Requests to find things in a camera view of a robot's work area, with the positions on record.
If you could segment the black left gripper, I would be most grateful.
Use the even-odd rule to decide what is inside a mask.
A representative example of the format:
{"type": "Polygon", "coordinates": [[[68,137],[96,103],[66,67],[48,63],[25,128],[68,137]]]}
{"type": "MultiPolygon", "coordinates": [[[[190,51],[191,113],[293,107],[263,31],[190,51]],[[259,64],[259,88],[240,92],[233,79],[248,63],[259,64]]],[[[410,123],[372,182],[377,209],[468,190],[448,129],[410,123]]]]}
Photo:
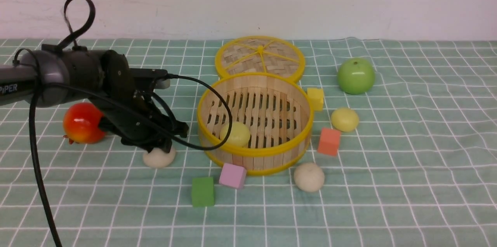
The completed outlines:
{"type": "Polygon", "coordinates": [[[103,113],[99,128],[121,137],[124,145],[148,152],[154,148],[169,151],[172,138],[186,138],[189,126],[178,121],[154,92],[168,85],[168,76],[167,70],[109,68],[101,96],[93,99],[103,113]]]}

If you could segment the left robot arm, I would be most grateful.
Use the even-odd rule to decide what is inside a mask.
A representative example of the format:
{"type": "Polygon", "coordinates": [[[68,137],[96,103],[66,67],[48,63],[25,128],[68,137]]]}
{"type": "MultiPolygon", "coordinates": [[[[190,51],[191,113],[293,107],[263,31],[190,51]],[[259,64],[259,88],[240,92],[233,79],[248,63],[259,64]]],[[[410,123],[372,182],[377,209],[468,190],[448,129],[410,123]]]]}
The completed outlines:
{"type": "Polygon", "coordinates": [[[169,151],[171,137],[130,114],[130,110],[139,113],[171,136],[187,137],[188,124],[176,120],[170,110],[163,114],[153,100],[154,89],[169,87],[167,74],[167,70],[130,68],[126,57],[112,49],[35,50],[16,54],[11,65],[1,65],[1,105],[30,103],[37,87],[62,84],[44,88],[37,107],[88,99],[103,113],[98,129],[119,136],[126,146],[169,151]]]}

